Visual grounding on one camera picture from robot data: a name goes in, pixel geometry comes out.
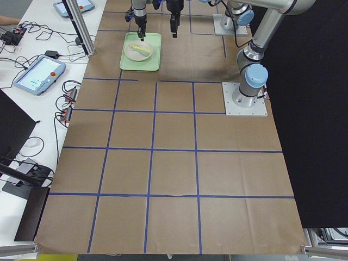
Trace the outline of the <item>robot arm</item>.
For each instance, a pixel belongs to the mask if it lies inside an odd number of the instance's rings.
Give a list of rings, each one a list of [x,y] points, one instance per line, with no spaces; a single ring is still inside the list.
[[[125,21],[129,22],[131,19],[135,20],[138,26],[138,38],[143,41],[146,36],[147,27],[147,12],[146,6],[153,5],[155,10],[160,8],[161,1],[131,1],[130,8],[125,13]],[[237,33],[237,28],[246,26],[254,18],[254,12],[251,5],[228,1],[223,4],[225,6],[225,16],[222,19],[224,26],[227,23],[232,24],[234,34]],[[170,12],[170,32],[173,38],[177,37],[178,27],[180,26],[181,11],[184,8],[183,1],[166,1],[166,8]]]
[[[253,7],[266,8],[256,32],[247,46],[239,51],[237,64],[241,83],[232,94],[233,102],[242,108],[250,108],[260,97],[258,93],[268,79],[267,69],[260,64],[267,46],[287,15],[299,15],[313,6],[314,1],[228,1],[225,5],[232,28],[245,26],[254,18]]]

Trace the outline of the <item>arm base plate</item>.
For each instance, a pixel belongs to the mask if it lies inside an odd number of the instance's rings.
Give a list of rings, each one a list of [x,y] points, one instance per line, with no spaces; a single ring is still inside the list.
[[[235,35],[232,19],[225,14],[214,14],[213,23],[215,35]],[[246,26],[236,26],[236,33],[237,36],[247,36],[248,32]]]
[[[240,83],[222,82],[223,100],[227,116],[268,116],[262,89],[255,97],[246,97],[239,90]]]

